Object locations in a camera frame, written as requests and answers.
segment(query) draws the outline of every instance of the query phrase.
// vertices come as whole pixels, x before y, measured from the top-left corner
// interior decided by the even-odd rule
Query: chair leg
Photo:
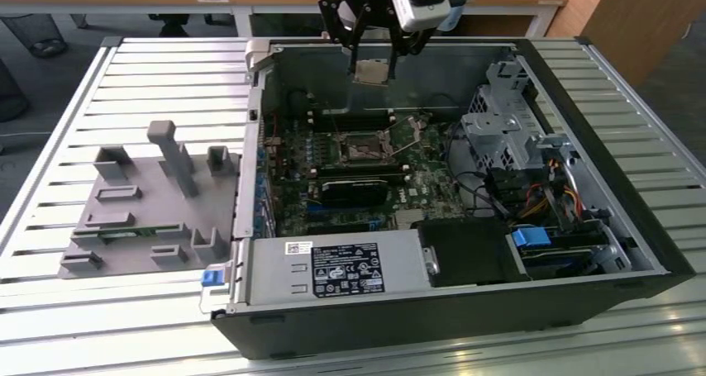
[[[79,29],[86,29],[88,27],[88,22],[86,21],[86,14],[70,14],[74,23]]]

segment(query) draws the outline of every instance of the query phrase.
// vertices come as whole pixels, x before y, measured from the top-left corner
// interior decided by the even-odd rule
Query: motherboard chip
[[[386,153],[377,134],[349,135],[343,140],[349,161],[385,159]]]
[[[395,212],[395,221],[398,222],[399,230],[409,230],[415,221],[423,220],[423,212],[421,209],[405,209]]]

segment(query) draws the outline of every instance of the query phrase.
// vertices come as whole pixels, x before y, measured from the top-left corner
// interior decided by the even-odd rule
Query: gray fixture stand
[[[214,146],[191,157],[175,129],[171,121],[150,124],[163,158],[133,159],[123,146],[100,148],[60,278],[203,269],[229,258],[239,156]]]

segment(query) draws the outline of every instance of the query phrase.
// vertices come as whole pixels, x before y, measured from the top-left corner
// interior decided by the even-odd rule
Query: metal grating
[[[569,40],[536,45],[686,253],[700,273],[694,279],[572,328],[283,361],[243,359],[199,312],[199,271],[54,277],[96,176],[90,163],[100,145],[127,143],[131,156],[157,155],[145,139],[147,124],[170,118],[193,154],[214,144],[242,148],[245,41],[127,39],[119,48],[100,50],[42,155],[46,168],[38,163],[12,207],[16,214],[0,227],[11,233],[0,258],[0,374],[339,376],[482,369],[484,374],[594,375],[706,366],[702,168],[598,54]]]

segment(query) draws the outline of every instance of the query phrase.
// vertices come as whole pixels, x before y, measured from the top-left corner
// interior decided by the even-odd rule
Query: blue latch
[[[201,276],[202,287],[218,287],[226,284],[226,271],[225,270],[205,270]]]
[[[521,227],[513,232],[516,246],[552,245],[548,230],[544,227]]]

